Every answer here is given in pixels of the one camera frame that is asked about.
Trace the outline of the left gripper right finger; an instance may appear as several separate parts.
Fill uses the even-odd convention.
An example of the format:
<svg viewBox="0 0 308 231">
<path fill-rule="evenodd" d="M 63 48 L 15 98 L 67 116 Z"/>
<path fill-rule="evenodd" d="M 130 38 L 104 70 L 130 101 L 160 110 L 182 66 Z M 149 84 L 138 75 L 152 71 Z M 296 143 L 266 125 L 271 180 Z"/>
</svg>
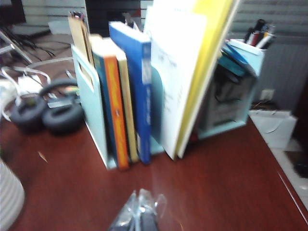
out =
<svg viewBox="0 0 308 231">
<path fill-rule="evenodd" d="M 164 194 L 154 198 L 149 190 L 139 190 L 139 230 L 158 231 L 158 220 L 164 216 L 167 199 Z"/>
</svg>

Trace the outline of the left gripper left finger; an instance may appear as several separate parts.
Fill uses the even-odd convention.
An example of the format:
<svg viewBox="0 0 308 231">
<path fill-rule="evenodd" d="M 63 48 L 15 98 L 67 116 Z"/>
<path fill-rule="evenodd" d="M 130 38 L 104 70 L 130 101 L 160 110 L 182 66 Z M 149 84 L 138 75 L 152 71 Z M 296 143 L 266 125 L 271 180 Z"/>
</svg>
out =
<svg viewBox="0 0 308 231">
<path fill-rule="evenodd" d="M 108 228 L 109 231 L 140 231 L 137 193 L 133 191 Z"/>
</svg>

